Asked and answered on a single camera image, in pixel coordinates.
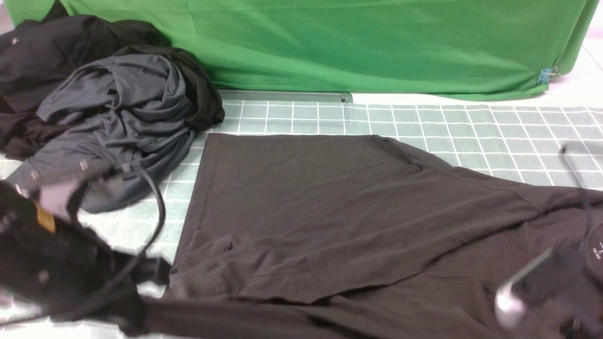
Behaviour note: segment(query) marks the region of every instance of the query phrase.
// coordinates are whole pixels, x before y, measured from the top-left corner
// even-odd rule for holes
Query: pile of clothes
[[[0,36],[0,151],[24,160],[9,183],[97,159],[141,166],[160,180],[197,133],[223,119],[200,62],[148,22],[70,16],[56,0],[41,21]],[[150,188],[132,175],[120,191],[87,199],[83,209],[123,208]]]

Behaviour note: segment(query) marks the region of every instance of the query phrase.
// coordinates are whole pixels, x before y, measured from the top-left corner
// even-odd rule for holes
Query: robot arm
[[[136,285],[166,285],[171,266],[163,258],[115,251],[77,220],[89,186],[119,180],[121,172],[107,162],[82,163],[69,173],[33,174],[26,186],[0,182],[0,270],[10,272],[2,274],[0,288],[40,306],[40,318],[95,319],[137,334],[145,309]],[[72,312],[74,306],[80,311]]]

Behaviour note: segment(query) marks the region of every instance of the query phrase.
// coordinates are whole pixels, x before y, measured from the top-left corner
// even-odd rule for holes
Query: light green mat
[[[564,141],[603,142],[603,109],[588,107],[366,106],[279,101],[225,101],[224,107],[226,119],[212,133],[389,136],[453,165],[534,185],[572,185],[557,157]],[[189,156],[162,183],[167,225],[153,250],[170,260],[182,231],[205,137],[195,141]],[[574,159],[586,186],[603,189],[603,154],[579,155]],[[0,160],[1,176],[7,177],[18,164]],[[147,239],[156,218],[152,197],[122,211],[81,215],[109,243],[131,250],[137,250]],[[151,286],[141,290],[155,296],[161,293]],[[42,323],[0,332],[2,339],[49,335],[65,339],[120,338],[110,326],[89,323]]]
[[[568,73],[599,0],[63,0],[153,23],[220,86],[503,100]],[[5,0],[16,24],[53,0]]]

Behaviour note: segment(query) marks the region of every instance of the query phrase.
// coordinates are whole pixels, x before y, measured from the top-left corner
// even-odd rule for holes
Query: yellow label
[[[38,223],[40,224],[40,226],[44,227],[47,231],[51,233],[56,232],[57,226],[54,223],[54,216],[52,215],[52,213],[48,212],[38,204],[36,204],[36,209]]]

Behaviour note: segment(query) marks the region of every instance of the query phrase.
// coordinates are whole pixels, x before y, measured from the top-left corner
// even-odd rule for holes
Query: white floor
[[[0,0],[0,34],[13,29],[6,8]],[[603,107],[603,5],[591,23],[573,71],[537,98],[506,101],[505,104],[527,106],[590,106]],[[466,104],[466,101],[423,94],[354,93],[358,104]]]

